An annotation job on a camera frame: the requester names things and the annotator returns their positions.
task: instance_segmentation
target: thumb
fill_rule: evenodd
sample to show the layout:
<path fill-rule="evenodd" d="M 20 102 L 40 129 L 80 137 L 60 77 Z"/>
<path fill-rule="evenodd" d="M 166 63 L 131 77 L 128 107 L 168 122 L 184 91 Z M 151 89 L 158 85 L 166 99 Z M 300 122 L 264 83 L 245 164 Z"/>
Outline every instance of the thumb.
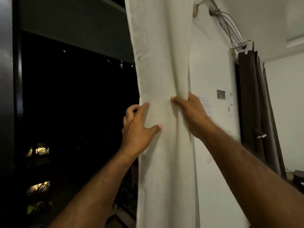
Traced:
<path fill-rule="evenodd" d="M 181 97 L 171 97 L 171 101 L 173 101 L 174 103 L 176 103 L 177 105 L 179 105 L 182 109 L 186 108 L 186 105 L 188 103 L 187 100 L 181 98 Z"/>
<path fill-rule="evenodd" d="M 158 125 L 152 126 L 148 130 L 149 130 L 150 134 L 152 135 L 152 137 L 154 137 L 162 128 L 163 128 L 163 125 L 158 124 Z"/>

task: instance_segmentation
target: left hand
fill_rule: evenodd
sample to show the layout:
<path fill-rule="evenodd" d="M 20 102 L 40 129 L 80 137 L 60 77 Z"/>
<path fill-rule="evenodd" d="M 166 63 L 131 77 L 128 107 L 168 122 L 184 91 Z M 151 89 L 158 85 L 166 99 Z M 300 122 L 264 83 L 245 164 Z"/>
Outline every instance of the left hand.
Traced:
<path fill-rule="evenodd" d="M 152 138 L 162 129 L 158 124 L 149 129 L 143 126 L 143 116 L 150 103 L 146 102 L 141 107 L 132 105 L 126 111 L 123 128 L 123 141 L 120 149 L 126 150 L 137 158 L 150 144 Z"/>

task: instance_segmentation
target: forearm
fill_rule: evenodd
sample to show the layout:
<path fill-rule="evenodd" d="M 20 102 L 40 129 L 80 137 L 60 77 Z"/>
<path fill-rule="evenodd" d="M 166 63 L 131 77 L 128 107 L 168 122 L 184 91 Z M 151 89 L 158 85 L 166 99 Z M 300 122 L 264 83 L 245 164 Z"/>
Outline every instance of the forearm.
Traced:
<path fill-rule="evenodd" d="M 200 139 L 253 227 L 301 227 L 304 196 L 213 122 L 204 123 Z"/>
<path fill-rule="evenodd" d="M 104 227 L 120 183 L 136 158 L 128 153 L 119 150 L 49 227 Z"/>

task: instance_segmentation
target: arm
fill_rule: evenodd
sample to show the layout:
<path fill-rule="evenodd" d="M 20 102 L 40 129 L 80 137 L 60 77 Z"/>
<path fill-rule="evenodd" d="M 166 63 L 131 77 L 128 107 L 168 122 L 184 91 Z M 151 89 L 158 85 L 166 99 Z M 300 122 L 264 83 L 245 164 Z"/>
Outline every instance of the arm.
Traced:
<path fill-rule="evenodd" d="M 304 196 L 269 169 L 206 115 L 200 100 L 172 97 L 190 130 L 207 147 L 253 227 L 292 228 L 304 224 Z"/>
<path fill-rule="evenodd" d="M 142 117 L 148 107 L 149 103 L 145 103 L 127 109 L 119 151 L 52 221 L 50 228 L 104 227 L 124 175 L 162 127 L 143 126 Z"/>

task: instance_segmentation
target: hand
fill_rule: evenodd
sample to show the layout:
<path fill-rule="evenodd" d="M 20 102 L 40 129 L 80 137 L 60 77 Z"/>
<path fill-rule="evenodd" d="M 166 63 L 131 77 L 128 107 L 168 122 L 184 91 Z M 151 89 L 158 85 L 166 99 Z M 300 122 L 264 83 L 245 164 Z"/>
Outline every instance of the hand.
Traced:
<path fill-rule="evenodd" d="M 181 97 L 171 97 L 171 101 L 179 105 L 185 115 L 185 118 L 189 124 L 190 132 L 197 138 L 200 138 L 202 132 L 202 126 L 205 126 L 206 122 L 210 122 L 210 118 L 206 114 L 200 99 L 188 93 L 188 101 Z"/>
<path fill-rule="evenodd" d="M 152 138 L 161 130 L 162 125 L 155 125 L 149 129 L 143 126 L 143 116 L 150 103 L 146 102 L 141 107 L 132 105 L 126 111 L 123 128 L 123 141 L 120 149 L 127 150 L 137 158 L 150 144 Z"/>

